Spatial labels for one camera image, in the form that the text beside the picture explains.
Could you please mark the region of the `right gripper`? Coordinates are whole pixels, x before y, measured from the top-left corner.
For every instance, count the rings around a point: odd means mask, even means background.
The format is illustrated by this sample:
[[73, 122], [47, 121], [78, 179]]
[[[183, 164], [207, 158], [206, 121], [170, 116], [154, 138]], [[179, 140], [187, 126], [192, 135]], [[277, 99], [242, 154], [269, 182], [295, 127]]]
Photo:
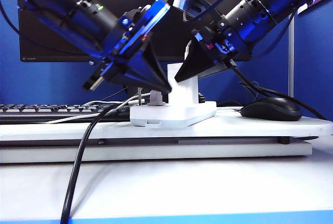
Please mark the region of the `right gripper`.
[[[248, 61], [252, 56], [252, 24], [224, 22], [191, 33], [189, 53], [174, 77], [177, 82], [229, 70], [237, 66], [234, 61]], [[226, 58], [234, 61], [222, 61]]]

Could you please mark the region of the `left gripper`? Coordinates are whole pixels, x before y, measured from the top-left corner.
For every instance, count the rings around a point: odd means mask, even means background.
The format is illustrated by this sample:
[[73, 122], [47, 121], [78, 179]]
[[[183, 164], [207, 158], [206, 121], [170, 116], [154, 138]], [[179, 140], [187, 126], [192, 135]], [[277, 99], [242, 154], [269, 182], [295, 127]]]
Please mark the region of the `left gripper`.
[[172, 88], [150, 42], [151, 30], [169, 9], [168, 0], [155, 0], [142, 9], [123, 14], [118, 21], [124, 30], [122, 37], [107, 51], [83, 88], [95, 90], [103, 81], [108, 81], [170, 93]]

